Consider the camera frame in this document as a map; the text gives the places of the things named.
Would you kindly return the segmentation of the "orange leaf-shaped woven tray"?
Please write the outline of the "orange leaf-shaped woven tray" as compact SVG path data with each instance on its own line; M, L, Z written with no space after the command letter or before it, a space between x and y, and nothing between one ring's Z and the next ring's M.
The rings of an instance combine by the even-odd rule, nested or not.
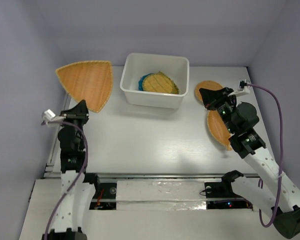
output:
M215 110L209 110L207 114L207 126L209 132L214 139L223 145L227 151L231 151L231 143L229 141L231 134L228 131L226 125L223 123L222 118Z

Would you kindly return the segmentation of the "orange teardrop woven tray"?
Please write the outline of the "orange teardrop woven tray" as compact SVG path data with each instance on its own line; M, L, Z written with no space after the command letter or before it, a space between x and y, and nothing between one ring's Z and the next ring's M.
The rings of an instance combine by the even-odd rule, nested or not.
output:
M113 69L108 60L74 62L57 68L55 73L72 99L85 100L87 108L94 113L99 113L111 96Z

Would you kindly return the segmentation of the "green-trimmed square bamboo tray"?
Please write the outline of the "green-trimmed square bamboo tray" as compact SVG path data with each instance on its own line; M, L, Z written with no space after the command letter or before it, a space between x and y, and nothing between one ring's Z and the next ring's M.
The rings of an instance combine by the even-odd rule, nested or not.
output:
M163 72L159 71L158 72L159 75L161 75L162 77L164 77L166 80L170 80L172 82L172 85L173 85L173 89L171 91L170 94L176 94L176 95L179 95L180 94L180 90L179 90L179 87L175 84L175 82L170 78L168 77L167 75L165 75Z

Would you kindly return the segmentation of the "round green-trimmed bamboo plate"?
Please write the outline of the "round green-trimmed bamboo plate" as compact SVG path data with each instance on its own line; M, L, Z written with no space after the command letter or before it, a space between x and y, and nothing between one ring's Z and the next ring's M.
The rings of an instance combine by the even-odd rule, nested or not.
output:
M142 88L146 92L171 94L174 90L174 84L163 73L153 73L143 80Z

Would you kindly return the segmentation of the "blue polka dot plate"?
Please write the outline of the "blue polka dot plate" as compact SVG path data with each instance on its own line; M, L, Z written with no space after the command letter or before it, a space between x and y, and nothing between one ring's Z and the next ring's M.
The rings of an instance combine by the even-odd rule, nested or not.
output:
M138 90L139 90L139 91L144 91L144 88L143 88L143 82L144 82L145 78L147 78L148 76L151 76L151 75L153 75L153 73L148 73L148 74L143 75L143 76L139 79L139 81L138 81Z

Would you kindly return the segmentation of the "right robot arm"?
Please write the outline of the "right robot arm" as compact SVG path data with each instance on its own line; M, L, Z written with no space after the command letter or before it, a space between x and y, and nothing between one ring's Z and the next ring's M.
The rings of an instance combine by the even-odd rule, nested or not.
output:
M225 196L238 195L259 208L285 238L300 233L300 189L284 173L282 164L272 157L265 142L254 130L259 122L256 108L248 103L237 103L237 91L225 87L220 90L199 89L203 105L216 111L232 136L232 149L259 175L267 189L254 186L237 170L226 173L219 182Z

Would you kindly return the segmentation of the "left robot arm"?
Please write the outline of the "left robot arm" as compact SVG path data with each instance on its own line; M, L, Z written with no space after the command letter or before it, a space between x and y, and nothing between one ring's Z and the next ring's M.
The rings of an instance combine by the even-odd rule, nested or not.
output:
M96 173L87 173L89 148L84 125L89 120L85 100L56 115L48 109L42 113L42 124L60 127L57 134L60 147L61 191L52 210L44 240L86 240L84 220L92 198L101 191Z

